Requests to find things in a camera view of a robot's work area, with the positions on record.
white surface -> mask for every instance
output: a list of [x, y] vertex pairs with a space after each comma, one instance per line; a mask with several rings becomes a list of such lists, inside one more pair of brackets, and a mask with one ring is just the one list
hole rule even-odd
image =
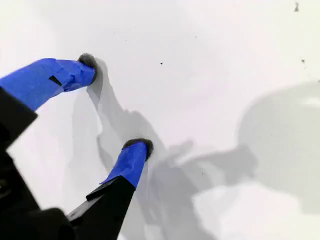
[[119, 239], [320, 238], [320, 3], [1, 1], [0, 74], [100, 58], [10, 154], [41, 207], [70, 212], [122, 144], [148, 137]]

blue tape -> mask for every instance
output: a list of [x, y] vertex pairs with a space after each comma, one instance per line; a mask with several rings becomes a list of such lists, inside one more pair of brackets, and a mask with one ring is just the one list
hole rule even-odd
[[[86, 87], [95, 70], [81, 62], [44, 58], [0, 79], [0, 87], [35, 111], [50, 98]], [[60, 83], [49, 80], [54, 76]]]
[[106, 180], [101, 182], [101, 184], [104, 184], [118, 176], [123, 176], [136, 188], [144, 168], [146, 158], [147, 146], [143, 142], [137, 142], [124, 148], [109, 176]]

